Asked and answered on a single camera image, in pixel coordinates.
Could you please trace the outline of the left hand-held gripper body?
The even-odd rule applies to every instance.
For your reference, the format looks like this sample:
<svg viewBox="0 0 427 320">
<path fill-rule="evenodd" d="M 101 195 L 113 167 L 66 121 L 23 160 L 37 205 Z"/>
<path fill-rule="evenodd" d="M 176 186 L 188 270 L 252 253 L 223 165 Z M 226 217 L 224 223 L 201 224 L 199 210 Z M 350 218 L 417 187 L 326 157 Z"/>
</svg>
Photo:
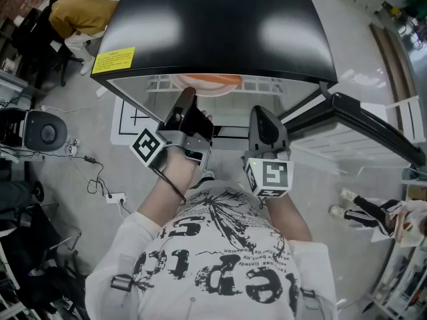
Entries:
<svg viewBox="0 0 427 320">
<path fill-rule="evenodd" d="M 176 108 L 157 129 L 143 129 L 129 148 L 152 170 L 160 171 L 165 167 L 167 150 L 172 147 L 181 149 L 185 158 L 205 170 L 213 135 L 214 124 L 198 108 L 192 107 L 186 112 Z"/>
</svg>

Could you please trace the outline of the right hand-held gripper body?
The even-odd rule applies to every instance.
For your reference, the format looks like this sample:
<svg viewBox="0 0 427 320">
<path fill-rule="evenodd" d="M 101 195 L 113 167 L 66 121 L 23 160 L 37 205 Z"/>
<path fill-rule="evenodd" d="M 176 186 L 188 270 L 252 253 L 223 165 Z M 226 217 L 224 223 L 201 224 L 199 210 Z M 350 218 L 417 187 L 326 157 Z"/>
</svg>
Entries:
<svg viewBox="0 0 427 320">
<path fill-rule="evenodd" d="M 290 161 L 286 128 L 275 117 L 251 117 L 248 140 L 244 172 L 250 192 L 258 198 L 278 198 L 288 193 L 294 163 Z"/>
</svg>

